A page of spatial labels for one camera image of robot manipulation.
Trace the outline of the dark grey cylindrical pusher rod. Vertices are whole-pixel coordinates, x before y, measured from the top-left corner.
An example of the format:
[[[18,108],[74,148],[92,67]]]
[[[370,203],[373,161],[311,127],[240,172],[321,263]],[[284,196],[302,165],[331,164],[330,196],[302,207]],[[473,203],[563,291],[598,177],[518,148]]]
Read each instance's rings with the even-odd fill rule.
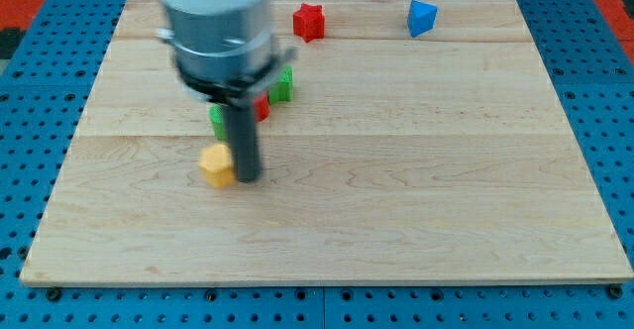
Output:
[[[262,174],[261,154],[253,105],[227,105],[223,118],[238,182],[254,182]]]

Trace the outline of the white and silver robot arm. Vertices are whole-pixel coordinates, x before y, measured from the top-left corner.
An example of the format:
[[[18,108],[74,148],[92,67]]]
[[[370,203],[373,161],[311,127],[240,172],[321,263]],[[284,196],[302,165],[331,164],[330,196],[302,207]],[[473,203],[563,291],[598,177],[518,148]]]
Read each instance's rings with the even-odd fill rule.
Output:
[[[270,0],[159,0],[168,25],[160,38],[197,99],[222,106],[235,177],[262,174],[254,101],[294,58],[274,34]]]

